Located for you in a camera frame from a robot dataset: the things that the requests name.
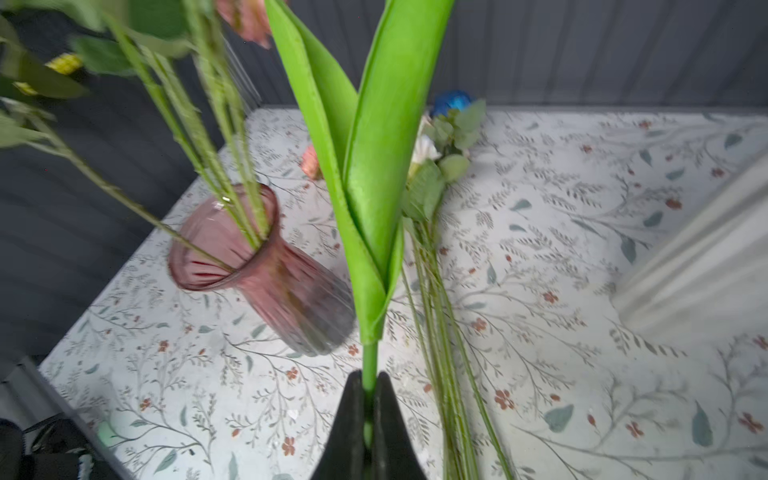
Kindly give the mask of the pink glass vase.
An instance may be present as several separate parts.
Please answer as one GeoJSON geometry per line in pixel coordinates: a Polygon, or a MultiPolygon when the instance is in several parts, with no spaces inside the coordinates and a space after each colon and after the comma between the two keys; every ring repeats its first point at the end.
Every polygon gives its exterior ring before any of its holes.
{"type": "Polygon", "coordinates": [[[255,251],[215,198],[206,199],[184,222],[181,235],[232,267],[223,269],[174,240],[169,273],[184,290],[235,289],[292,350],[326,355],[353,332],[356,314],[347,282],[286,242],[279,201],[263,185],[261,199],[270,233],[255,251]]]}

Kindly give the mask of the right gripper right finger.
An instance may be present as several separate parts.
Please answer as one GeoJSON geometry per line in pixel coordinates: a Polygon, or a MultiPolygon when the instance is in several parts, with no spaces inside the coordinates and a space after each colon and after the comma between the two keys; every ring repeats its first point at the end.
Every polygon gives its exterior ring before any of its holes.
{"type": "Polygon", "coordinates": [[[426,480],[412,447],[390,376],[378,375],[373,410],[373,478],[426,480]]]}

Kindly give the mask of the white ribbed ceramic vase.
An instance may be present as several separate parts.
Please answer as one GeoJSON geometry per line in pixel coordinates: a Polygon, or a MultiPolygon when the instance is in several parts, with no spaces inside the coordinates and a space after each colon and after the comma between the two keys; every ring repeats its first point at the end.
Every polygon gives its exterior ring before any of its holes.
{"type": "Polygon", "coordinates": [[[731,178],[709,203],[623,275],[611,297],[644,339],[689,346],[767,327],[767,160],[731,178]]]}

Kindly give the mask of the white rose stem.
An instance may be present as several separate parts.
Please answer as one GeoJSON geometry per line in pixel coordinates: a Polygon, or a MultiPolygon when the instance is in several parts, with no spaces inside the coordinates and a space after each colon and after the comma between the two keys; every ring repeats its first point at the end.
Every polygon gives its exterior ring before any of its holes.
{"type": "Polygon", "coordinates": [[[53,130],[53,116],[37,101],[70,100],[86,93],[76,71],[137,77],[177,145],[253,250],[270,231],[261,186],[245,135],[242,97],[228,65],[223,16],[217,1],[4,1],[1,4],[1,146],[19,146],[63,158],[123,206],[223,269],[232,267],[191,243],[117,186],[108,182],[53,130]],[[75,68],[60,70],[30,52],[7,18],[21,10],[56,11],[87,34],[72,40],[75,68]],[[191,57],[241,183],[235,185],[174,63],[191,57]]]}

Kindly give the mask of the pink tulip flower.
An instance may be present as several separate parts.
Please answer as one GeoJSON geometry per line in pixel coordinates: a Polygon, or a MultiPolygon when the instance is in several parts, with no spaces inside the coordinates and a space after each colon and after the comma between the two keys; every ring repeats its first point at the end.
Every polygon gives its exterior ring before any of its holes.
{"type": "Polygon", "coordinates": [[[378,343],[404,255],[402,196],[453,4],[386,2],[358,87],[284,2],[265,8],[343,243],[363,345],[363,438],[371,446],[378,343]]]}

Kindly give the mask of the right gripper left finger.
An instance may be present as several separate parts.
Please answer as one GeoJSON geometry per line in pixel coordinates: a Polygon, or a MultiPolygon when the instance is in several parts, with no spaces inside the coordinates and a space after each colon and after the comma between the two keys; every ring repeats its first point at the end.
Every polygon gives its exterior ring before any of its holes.
{"type": "Polygon", "coordinates": [[[365,463],[362,372],[347,377],[329,438],[311,480],[360,480],[365,463]]]}

